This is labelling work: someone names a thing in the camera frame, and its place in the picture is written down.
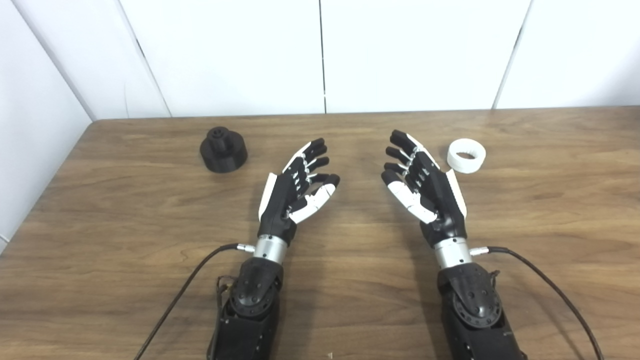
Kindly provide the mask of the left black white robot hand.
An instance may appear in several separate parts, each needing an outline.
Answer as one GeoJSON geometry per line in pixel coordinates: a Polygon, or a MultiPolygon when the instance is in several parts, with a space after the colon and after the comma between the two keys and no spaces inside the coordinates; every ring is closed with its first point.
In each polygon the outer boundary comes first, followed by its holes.
{"type": "Polygon", "coordinates": [[[283,167],[281,173],[269,173],[258,208],[257,235],[278,238],[288,246],[298,224],[322,208],[339,186],[337,174],[316,173],[329,164],[322,137],[302,146],[283,167]]]}

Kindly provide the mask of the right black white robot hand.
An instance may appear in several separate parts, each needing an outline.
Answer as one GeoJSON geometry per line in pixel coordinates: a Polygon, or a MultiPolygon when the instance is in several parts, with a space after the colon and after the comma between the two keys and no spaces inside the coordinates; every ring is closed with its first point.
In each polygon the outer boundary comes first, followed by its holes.
{"type": "Polygon", "coordinates": [[[467,208],[453,170],[442,171],[434,157],[406,132],[394,129],[385,153],[382,182],[402,206],[420,221],[431,248],[449,239],[466,239],[467,208]]]}

